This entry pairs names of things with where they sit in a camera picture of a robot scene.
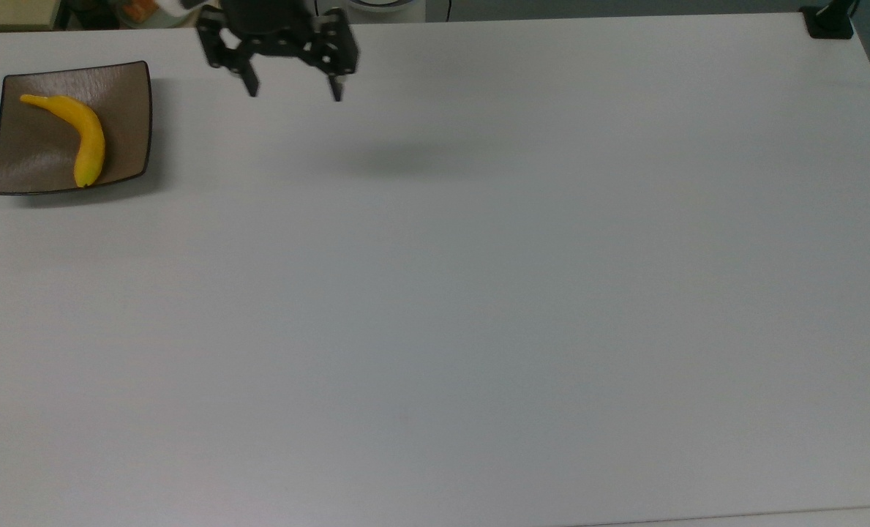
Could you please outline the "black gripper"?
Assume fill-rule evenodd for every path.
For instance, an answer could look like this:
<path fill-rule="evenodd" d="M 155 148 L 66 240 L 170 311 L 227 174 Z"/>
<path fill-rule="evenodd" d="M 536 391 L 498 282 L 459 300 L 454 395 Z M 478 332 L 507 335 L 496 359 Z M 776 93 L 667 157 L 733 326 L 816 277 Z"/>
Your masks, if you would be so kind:
<path fill-rule="evenodd" d="M 239 42 L 230 48 L 222 37 L 228 27 Z M 200 9 L 196 23 L 205 60 L 243 81 L 248 96 L 257 97 L 260 80 L 252 67 L 259 37 L 308 41 L 304 62 L 326 76 L 335 101 L 342 101 L 347 77 L 358 69 L 360 49 L 344 9 L 314 17 L 304 1 L 221 1 L 220 9 Z"/>

